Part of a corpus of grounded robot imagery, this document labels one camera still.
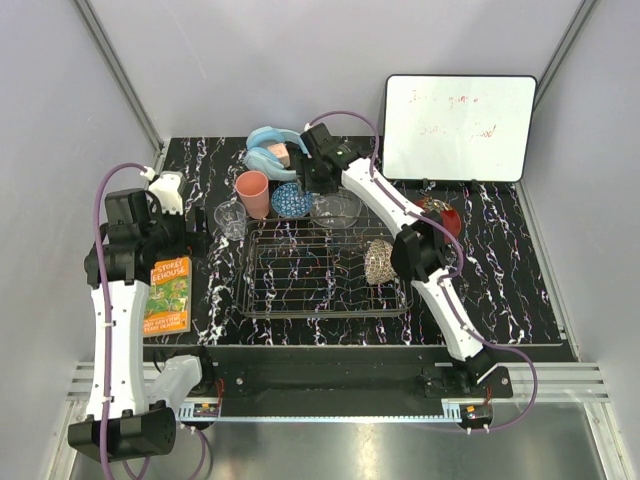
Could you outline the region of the clear plastic tumbler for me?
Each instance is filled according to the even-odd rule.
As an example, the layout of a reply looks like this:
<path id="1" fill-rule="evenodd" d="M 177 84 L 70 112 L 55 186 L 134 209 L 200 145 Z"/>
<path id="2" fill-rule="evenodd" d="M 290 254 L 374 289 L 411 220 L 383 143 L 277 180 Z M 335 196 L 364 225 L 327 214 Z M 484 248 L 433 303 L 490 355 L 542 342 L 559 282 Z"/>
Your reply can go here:
<path id="1" fill-rule="evenodd" d="M 246 232 L 246 210 L 238 201 L 226 201 L 214 210 L 214 220 L 230 241 L 240 241 Z"/>

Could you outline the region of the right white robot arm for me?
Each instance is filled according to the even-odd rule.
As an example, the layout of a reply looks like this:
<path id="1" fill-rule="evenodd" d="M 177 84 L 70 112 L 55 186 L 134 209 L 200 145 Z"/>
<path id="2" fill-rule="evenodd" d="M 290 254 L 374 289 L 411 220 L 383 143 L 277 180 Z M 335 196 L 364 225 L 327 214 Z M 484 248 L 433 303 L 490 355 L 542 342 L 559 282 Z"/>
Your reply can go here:
<path id="1" fill-rule="evenodd" d="M 466 396 L 476 396 L 490 383 L 494 356 L 472 324 L 451 279 L 460 274 L 446 267 L 446 243 L 455 247 L 458 265 L 464 255 L 456 237 L 437 213 L 426 213 L 404 197 L 372 161 L 354 152 L 329 156 L 301 154 L 292 161 L 304 190 L 333 193 L 342 187 L 373 211 L 394 237 L 391 267 L 411 284 L 427 304 L 444 336 L 456 370 L 454 384 Z"/>

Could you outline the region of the beige patterned bowl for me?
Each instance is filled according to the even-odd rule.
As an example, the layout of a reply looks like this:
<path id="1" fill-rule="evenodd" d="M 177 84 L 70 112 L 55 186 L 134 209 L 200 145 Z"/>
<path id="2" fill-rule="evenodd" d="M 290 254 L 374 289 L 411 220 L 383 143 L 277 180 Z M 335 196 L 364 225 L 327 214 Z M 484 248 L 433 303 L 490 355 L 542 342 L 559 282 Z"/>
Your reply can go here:
<path id="1" fill-rule="evenodd" d="M 382 239 L 371 242 L 365 255 L 365 278 L 369 285 L 380 285 L 397 277 L 392 263 L 393 246 Z"/>

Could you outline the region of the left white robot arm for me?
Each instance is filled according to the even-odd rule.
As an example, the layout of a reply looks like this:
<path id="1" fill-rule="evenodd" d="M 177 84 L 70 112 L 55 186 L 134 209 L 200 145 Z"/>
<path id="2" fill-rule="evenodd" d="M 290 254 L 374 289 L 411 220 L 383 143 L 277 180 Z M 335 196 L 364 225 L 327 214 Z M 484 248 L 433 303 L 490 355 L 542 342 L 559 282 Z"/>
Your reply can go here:
<path id="1" fill-rule="evenodd" d="M 145 188 L 98 188 L 94 243 L 84 260 L 96 324 L 93 386 L 86 417 L 69 427 L 68 443 L 104 467 L 169 454 L 179 408 L 216 382 L 205 348 L 188 347 L 174 352 L 152 385 L 144 383 L 143 319 L 152 270 L 161 260 L 205 254 L 208 228 L 202 210 L 198 226 L 187 225 L 183 174 L 139 171 L 149 182 Z"/>

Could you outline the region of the black wire dish rack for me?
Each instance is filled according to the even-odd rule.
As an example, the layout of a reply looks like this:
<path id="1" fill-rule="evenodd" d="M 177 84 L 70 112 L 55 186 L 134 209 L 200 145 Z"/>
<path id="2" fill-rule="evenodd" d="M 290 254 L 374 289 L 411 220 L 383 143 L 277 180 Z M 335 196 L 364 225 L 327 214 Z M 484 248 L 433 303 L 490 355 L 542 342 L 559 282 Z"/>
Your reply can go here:
<path id="1" fill-rule="evenodd" d="M 413 304 L 395 277 L 366 280 L 376 241 L 392 242 L 377 217 L 251 221 L 237 273 L 236 307 L 252 319 L 396 317 Z"/>

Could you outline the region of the blue triangle pattern bowl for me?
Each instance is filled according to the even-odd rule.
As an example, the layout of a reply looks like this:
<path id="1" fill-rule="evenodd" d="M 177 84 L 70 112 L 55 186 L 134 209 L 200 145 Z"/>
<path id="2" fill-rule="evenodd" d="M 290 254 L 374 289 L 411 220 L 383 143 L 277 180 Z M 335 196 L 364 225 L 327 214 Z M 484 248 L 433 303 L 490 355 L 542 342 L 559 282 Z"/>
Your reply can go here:
<path id="1" fill-rule="evenodd" d="M 298 183 L 284 183 L 271 196 L 271 205 L 280 217 L 297 218 L 307 215 L 313 204 L 312 195 L 304 192 Z"/>

